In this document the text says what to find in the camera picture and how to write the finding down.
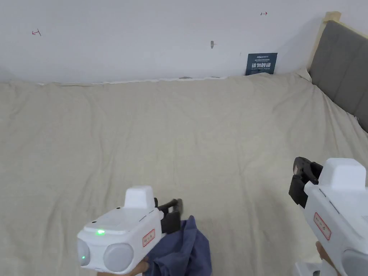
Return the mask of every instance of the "gray headboard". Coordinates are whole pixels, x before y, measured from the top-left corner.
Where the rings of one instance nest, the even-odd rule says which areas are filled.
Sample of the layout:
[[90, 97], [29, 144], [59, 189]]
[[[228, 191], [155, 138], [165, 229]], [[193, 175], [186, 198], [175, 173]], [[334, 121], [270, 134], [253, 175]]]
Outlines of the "gray headboard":
[[368, 132], [368, 39], [327, 22], [309, 73], [312, 83]]

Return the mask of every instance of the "dark blue sign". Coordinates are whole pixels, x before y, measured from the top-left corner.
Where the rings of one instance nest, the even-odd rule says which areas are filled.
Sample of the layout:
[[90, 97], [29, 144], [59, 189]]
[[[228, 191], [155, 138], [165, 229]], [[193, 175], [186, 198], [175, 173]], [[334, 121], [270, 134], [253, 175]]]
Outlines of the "dark blue sign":
[[277, 53], [248, 54], [247, 70], [245, 75], [257, 73], [273, 74], [275, 70]]

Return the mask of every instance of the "red arrow mark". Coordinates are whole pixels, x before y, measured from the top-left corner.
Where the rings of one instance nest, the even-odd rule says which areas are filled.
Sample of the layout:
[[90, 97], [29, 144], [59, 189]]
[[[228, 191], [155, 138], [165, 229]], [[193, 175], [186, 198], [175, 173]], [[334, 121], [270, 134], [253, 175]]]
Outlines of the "red arrow mark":
[[36, 35], [36, 33], [38, 33], [40, 36], [42, 36], [41, 33], [40, 33], [40, 31], [38, 29], [37, 29], [37, 32], [32, 31], [32, 34], [33, 35]]

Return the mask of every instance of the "green indicator light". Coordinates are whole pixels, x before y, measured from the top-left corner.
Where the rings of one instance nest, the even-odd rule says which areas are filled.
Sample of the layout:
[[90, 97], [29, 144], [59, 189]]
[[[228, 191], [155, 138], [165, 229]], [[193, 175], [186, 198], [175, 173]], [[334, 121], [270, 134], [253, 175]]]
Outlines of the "green indicator light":
[[99, 230], [97, 230], [97, 233], [96, 233], [97, 235], [105, 235], [105, 230], [102, 230], [102, 229], [99, 229]]

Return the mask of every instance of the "bed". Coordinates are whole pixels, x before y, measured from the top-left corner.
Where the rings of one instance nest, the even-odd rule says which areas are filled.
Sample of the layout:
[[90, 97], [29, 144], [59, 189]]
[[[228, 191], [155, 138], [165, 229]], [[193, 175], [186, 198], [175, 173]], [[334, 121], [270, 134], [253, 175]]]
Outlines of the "bed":
[[183, 199], [213, 275], [291, 275], [317, 260], [288, 195], [294, 158], [368, 167], [368, 40], [339, 15], [323, 20], [309, 71], [0, 84], [1, 274], [95, 275], [79, 267], [76, 235], [133, 185]]

